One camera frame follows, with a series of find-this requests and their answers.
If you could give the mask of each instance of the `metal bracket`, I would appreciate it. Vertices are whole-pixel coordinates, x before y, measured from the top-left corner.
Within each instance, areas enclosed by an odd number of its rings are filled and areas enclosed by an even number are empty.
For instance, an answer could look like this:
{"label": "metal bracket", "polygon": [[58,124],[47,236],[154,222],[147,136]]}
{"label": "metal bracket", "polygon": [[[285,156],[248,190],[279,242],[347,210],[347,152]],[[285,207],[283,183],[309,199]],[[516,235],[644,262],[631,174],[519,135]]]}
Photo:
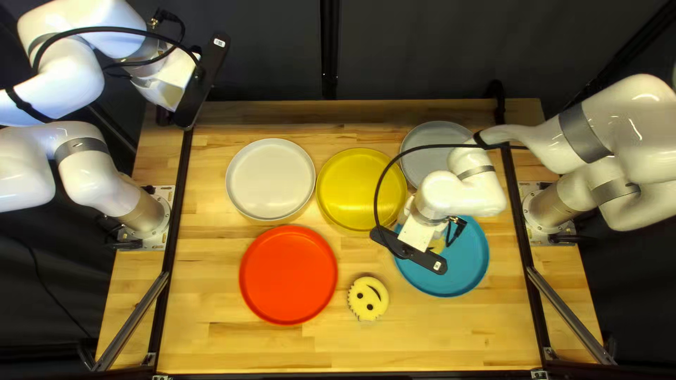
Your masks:
{"label": "metal bracket", "polygon": [[549,380],[549,373],[542,369],[533,369],[531,371],[531,379],[533,380]]}
{"label": "metal bracket", "polygon": [[[566,305],[566,303],[559,297],[559,295],[554,291],[554,289],[547,283],[547,281],[542,277],[538,271],[529,266],[526,268],[528,274],[528,280],[530,280],[538,290],[544,294],[544,296],[552,304],[556,312],[561,315],[564,322],[568,327],[573,330],[577,339],[580,339],[580,342],[585,346],[587,351],[596,359],[600,364],[605,365],[617,365],[615,359],[606,351],[603,346],[596,340],[596,338],[589,332],[587,327],[582,323],[582,321],[577,318],[575,313]],[[547,347],[543,348],[545,350],[545,355],[547,354]]]}
{"label": "metal bracket", "polygon": [[158,353],[157,352],[148,352],[145,357],[143,358],[143,361],[141,362],[142,366],[155,366],[155,359],[157,358]]}
{"label": "metal bracket", "polygon": [[154,192],[151,195],[164,207],[164,221],[157,231],[149,231],[140,235],[130,229],[124,228],[118,232],[118,241],[134,241],[140,239],[143,245],[140,248],[123,249],[120,251],[164,251],[169,233],[169,218],[174,206],[174,185],[153,185]]}
{"label": "metal bracket", "polygon": [[[529,201],[529,195],[532,193],[537,193],[542,190],[540,187],[541,181],[519,181],[518,182],[518,194],[521,197],[523,202]],[[572,221],[568,221],[558,228],[558,235],[575,235],[577,232],[575,230],[575,225]],[[528,219],[526,218],[526,231],[528,232],[528,240],[531,244],[531,247],[535,246],[548,246],[548,245],[575,245],[575,243],[552,243],[549,241],[549,234],[556,231],[542,231],[537,228],[533,228],[528,224]]]}
{"label": "metal bracket", "polygon": [[[167,282],[169,282],[169,272],[161,272],[155,282],[153,282],[153,285],[150,285],[148,291],[143,298],[141,298],[141,301],[139,301],[131,314],[129,314],[129,317],[122,325],[122,328],[118,331],[113,340],[110,341],[110,344],[105,348],[99,361],[94,364],[91,371],[101,372],[110,369],[111,365],[115,362],[115,359],[118,358],[118,355],[120,355],[120,352],[122,352],[124,346],[129,341],[131,335],[136,331],[136,328],[141,323],[141,319],[143,319],[145,313],[150,309],[150,306],[155,302],[160,295],[160,292],[162,292],[167,285]],[[144,358],[143,361],[152,360],[154,363],[155,353],[152,354],[153,356],[151,358],[149,358],[149,355],[146,355],[146,358]]]}
{"label": "metal bracket", "polygon": [[545,359],[547,359],[547,360],[558,359],[556,352],[551,347],[543,347],[542,352],[545,354]]}

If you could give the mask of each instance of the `teal plate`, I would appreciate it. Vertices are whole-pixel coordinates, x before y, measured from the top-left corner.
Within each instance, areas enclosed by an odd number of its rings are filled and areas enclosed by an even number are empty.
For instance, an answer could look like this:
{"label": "teal plate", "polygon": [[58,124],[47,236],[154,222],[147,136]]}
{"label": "teal plate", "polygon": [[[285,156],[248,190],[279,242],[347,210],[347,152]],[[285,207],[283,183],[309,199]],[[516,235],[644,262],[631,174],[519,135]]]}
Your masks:
{"label": "teal plate", "polygon": [[[411,260],[395,258],[395,263],[404,278],[418,290],[435,297],[457,297],[474,289],[488,270],[488,242],[479,223],[470,216],[461,216],[467,221],[462,234],[450,247],[441,251],[446,259],[448,271],[436,275]],[[449,223],[451,236],[458,228]],[[399,233],[402,226],[397,225],[394,232]]]}

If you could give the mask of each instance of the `black cable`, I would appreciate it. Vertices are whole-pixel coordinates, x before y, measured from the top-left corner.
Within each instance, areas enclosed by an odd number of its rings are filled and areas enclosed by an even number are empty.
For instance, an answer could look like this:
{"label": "black cable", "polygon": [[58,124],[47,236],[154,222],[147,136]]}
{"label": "black cable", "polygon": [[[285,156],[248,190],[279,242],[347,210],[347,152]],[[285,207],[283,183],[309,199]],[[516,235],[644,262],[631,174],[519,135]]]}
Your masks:
{"label": "black cable", "polygon": [[[155,13],[155,16],[153,18],[155,18],[156,20],[159,20],[160,22],[162,22],[163,20],[167,20],[167,21],[172,21],[172,22],[178,23],[178,25],[180,25],[180,34],[179,34],[177,41],[179,43],[183,42],[183,37],[185,37],[185,23],[183,22],[183,20],[181,20],[178,16],[171,14],[170,12],[164,11],[164,10],[158,11],[157,13]],[[176,45],[172,45],[169,48],[169,50],[163,52],[162,54],[158,55],[155,58],[151,58],[150,60],[134,61],[134,62],[116,62],[116,63],[110,64],[110,65],[104,66],[102,68],[102,70],[106,71],[109,68],[117,68],[117,67],[125,67],[125,66],[145,66],[145,65],[154,64],[155,62],[163,60],[164,58],[168,57],[174,50],[176,50]],[[114,76],[116,78],[123,78],[123,76],[119,76],[119,75],[113,75],[113,74],[109,74],[109,75]]]}
{"label": "black cable", "polygon": [[380,219],[378,218],[378,194],[380,193],[380,186],[383,183],[383,179],[385,178],[385,175],[387,174],[387,171],[394,165],[395,162],[397,162],[400,158],[404,157],[405,155],[412,153],[414,151],[422,150],[422,149],[434,149],[434,148],[483,148],[485,150],[489,149],[495,149],[498,147],[507,147],[508,149],[528,149],[528,147],[522,147],[522,146],[511,146],[511,145],[487,145],[487,146],[480,146],[478,144],[430,144],[430,145],[421,145],[419,147],[413,147],[411,149],[407,149],[399,154],[397,154],[390,162],[386,165],[385,169],[383,169],[383,173],[381,174],[380,178],[378,179],[378,184],[376,185],[376,193],[373,197],[373,217],[376,221],[376,230],[378,231],[378,235],[380,235],[381,241],[383,242],[383,245],[387,248],[387,250],[393,254],[395,257],[398,257],[397,254],[394,253],[394,250],[390,246],[390,244],[387,242],[385,238],[385,234],[383,234],[381,230],[381,224],[380,224]]}
{"label": "black cable", "polygon": [[187,47],[181,45],[178,41],[175,41],[173,39],[170,39],[169,37],[162,36],[160,34],[152,33],[152,32],[147,32],[145,30],[137,30],[137,29],[131,29],[131,28],[120,28],[118,26],[90,26],[86,28],[75,28],[71,30],[67,30],[65,32],[57,33],[53,35],[52,37],[49,37],[38,49],[37,53],[35,53],[35,58],[33,59],[33,74],[37,75],[38,74],[38,69],[40,67],[40,60],[42,59],[42,56],[45,54],[46,50],[54,44],[56,41],[60,39],[64,39],[66,37],[71,37],[76,34],[84,34],[84,33],[95,33],[95,32],[118,32],[118,33],[127,33],[127,34],[136,34],[139,36],[144,36],[144,37],[151,37],[154,39],[162,40],[164,42],[170,43],[171,45],[174,45],[178,47],[179,49],[183,50],[187,55],[190,56],[190,58],[195,62],[195,70],[200,70],[201,71],[201,66],[199,65],[199,60],[197,57],[195,57],[195,54],[193,54],[190,49]]}
{"label": "black cable", "polygon": [[57,305],[58,305],[58,306],[66,313],[66,315],[68,316],[68,318],[70,318],[70,320],[72,320],[73,323],[74,323],[75,325],[77,325],[77,326],[80,328],[80,330],[82,330],[82,332],[83,332],[89,339],[93,339],[92,336],[91,336],[91,334],[90,334],[90,333],[89,333],[89,332],[88,332],[88,331],[87,331],[87,330],[86,330],[86,329],[78,322],[77,319],[75,319],[75,317],[74,317],[72,314],[70,314],[70,312],[68,311],[68,309],[67,309],[67,308],[59,301],[59,299],[56,298],[56,295],[54,295],[54,293],[52,293],[51,290],[49,290],[49,288],[47,287],[47,284],[45,283],[45,280],[43,280],[42,275],[40,275],[40,269],[39,269],[39,266],[38,266],[38,259],[37,259],[37,257],[35,257],[35,252],[33,252],[33,249],[31,248],[31,246],[28,245],[28,244],[26,244],[26,243],[23,242],[22,240],[15,238],[15,237],[10,237],[10,236],[7,236],[7,237],[9,237],[10,239],[16,241],[16,242],[19,243],[20,245],[23,245],[23,246],[28,250],[28,253],[30,254],[30,257],[33,259],[33,263],[35,264],[35,266],[34,266],[34,267],[35,267],[35,275],[38,277],[38,281],[40,281],[40,284],[41,284],[42,287],[45,289],[45,291],[47,292],[47,294],[49,294],[49,296],[51,297],[51,299],[54,300],[54,302],[55,302],[55,303],[56,303],[56,304],[57,304]]}

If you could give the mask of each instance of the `smiley face sponge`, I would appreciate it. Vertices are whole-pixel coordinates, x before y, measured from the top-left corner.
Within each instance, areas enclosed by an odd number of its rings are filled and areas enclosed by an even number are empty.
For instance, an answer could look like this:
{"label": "smiley face sponge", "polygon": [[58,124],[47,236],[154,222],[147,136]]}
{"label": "smiley face sponge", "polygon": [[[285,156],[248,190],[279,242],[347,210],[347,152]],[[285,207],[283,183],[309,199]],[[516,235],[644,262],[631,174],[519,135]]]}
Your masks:
{"label": "smiley face sponge", "polygon": [[380,280],[360,277],[347,291],[347,305],[358,320],[376,320],[389,305],[389,294]]}

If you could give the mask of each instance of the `wooden table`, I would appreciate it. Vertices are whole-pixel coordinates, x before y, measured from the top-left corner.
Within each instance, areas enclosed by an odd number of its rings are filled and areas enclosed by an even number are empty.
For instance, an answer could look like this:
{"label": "wooden table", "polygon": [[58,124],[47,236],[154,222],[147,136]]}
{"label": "wooden table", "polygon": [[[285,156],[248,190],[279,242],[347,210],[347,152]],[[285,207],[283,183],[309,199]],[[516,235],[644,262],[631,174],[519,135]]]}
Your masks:
{"label": "wooden table", "polygon": [[[491,260],[479,286],[457,298],[425,295],[399,274],[384,247],[344,235],[320,215],[313,197],[293,222],[318,231],[334,249],[339,281],[329,306],[315,319],[279,327],[258,319],[239,293],[237,271],[247,246],[276,224],[252,224],[225,193],[230,159],[245,145],[280,137],[303,147],[316,171],[334,154],[369,147],[394,156],[406,133],[430,120],[471,130],[494,125],[495,101],[261,101],[206,103],[195,127],[181,212],[173,280],[158,371],[164,373],[288,373],[346,371],[464,371],[532,369],[540,365],[525,279],[510,210],[477,218]],[[539,100],[508,99],[509,123],[544,121]],[[133,178],[141,185],[175,183],[182,133],[153,125],[147,112]],[[503,187],[497,151],[489,153]],[[520,181],[555,181],[529,151],[513,151]],[[110,342],[159,274],[162,252],[118,252],[98,354]],[[600,338],[592,299],[576,247],[533,248],[536,268]],[[372,273],[391,294],[375,323],[349,311],[352,281]],[[552,347],[563,358],[592,361],[545,303]],[[138,365],[147,351],[152,312],[115,367]]]}

